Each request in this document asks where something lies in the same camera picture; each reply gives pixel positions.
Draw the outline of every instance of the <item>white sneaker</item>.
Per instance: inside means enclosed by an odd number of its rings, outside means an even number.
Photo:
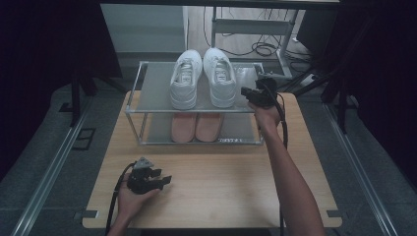
[[[196,50],[187,50],[178,58],[170,86],[171,102],[175,109],[188,110],[196,105],[197,81],[202,70],[202,57]]]
[[[227,56],[217,48],[210,48],[203,59],[208,77],[211,103],[220,108],[233,105],[236,94],[236,78]]]

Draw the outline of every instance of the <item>hand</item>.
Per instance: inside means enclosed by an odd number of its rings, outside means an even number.
[[[127,187],[129,175],[130,173],[125,174],[122,185],[120,186],[118,196],[118,215],[132,220],[132,218],[141,210],[144,202],[157,195],[160,190],[155,189],[145,194],[137,195]]]
[[[265,109],[251,102],[248,102],[248,106],[255,110],[255,118],[263,133],[271,131],[271,129],[276,130],[281,121],[276,107]]]

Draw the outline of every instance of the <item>glass shelf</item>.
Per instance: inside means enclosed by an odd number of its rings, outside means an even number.
[[[179,145],[171,140],[172,116],[177,112],[220,112],[224,120],[215,142],[204,143],[193,139],[181,145],[261,145],[263,137],[248,107],[247,99],[240,94],[241,87],[254,89],[258,73],[263,73],[261,63],[232,63],[236,75],[236,98],[233,106],[218,108],[211,104],[209,80],[205,73],[197,84],[197,104],[189,110],[177,110],[171,105],[170,80],[175,62],[141,62],[126,115],[140,145]],[[135,95],[137,84],[143,79],[140,95]]]

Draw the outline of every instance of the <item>pink slipper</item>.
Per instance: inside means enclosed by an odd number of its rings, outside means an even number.
[[[197,118],[196,138],[202,142],[217,140],[223,117],[222,113],[200,113]]]
[[[171,139],[175,143],[187,143],[194,137],[197,113],[179,112],[172,117]]]

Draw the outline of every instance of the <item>floor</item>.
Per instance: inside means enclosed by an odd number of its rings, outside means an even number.
[[[209,35],[210,10],[206,8],[206,30]],[[286,10],[279,12],[285,16]],[[190,10],[189,48],[197,49],[201,55],[209,48],[204,38],[204,8]],[[268,17],[269,10],[259,10],[245,14],[237,9],[223,8],[223,17],[250,16]],[[227,48],[235,54],[251,50],[259,36],[238,37],[238,35],[219,36],[217,46]],[[289,50],[307,52],[292,40]],[[279,72],[276,56],[262,57],[252,53],[244,57],[228,54],[231,60],[262,61],[268,70]],[[138,68],[129,63],[132,58],[120,58],[123,78],[116,79],[121,85],[130,88]],[[175,58],[152,58],[153,60],[173,60]],[[292,73],[298,75],[308,64],[296,63]],[[30,235],[103,235],[102,229],[85,229],[82,216],[89,202],[97,173],[104,158],[118,112],[125,94],[102,81],[95,80],[99,91],[95,97],[83,96],[83,104],[89,105],[89,112],[82,126],[82,132],[94,129],[90,144],[82,139],[75,141],[73,148],[57,175],[57,179],[47,194],[41,211],[33,225]],[[384,149],[367,131],[356,115],[354,108],[346,114],[347,135],[341,136],[334,127],[332,113],[335,104],[323,104],[320,94],[324,87],[315,88],[301,96],[298,102],[306,120],[310,135],[327,175],[330,188],[339,208],[343,224],[338,228],[328,228],[328,235],[417,235],[417,195],[406,179],[391,161]],[[33,192],[48,168],[51,160],[60,151],[71,128],[71,114],[60,112],[61,105],[69,102],[70,87],[56,90],[51,98],[51,107],[31,142],[20,159],[0,184],[0,234],[10,235],[22,216]],[[367,188],[363,187],[363,177],[358,175],[357,165],[352,156],[359,161],[366,178],[380,200],[377,209],[372,204]],[[379,219],[387,217],[396,232],[384,231]],[[186,231],[140,231],[129,230],[127,235],[278,235],[278,229],[254,230],[186,230]]]

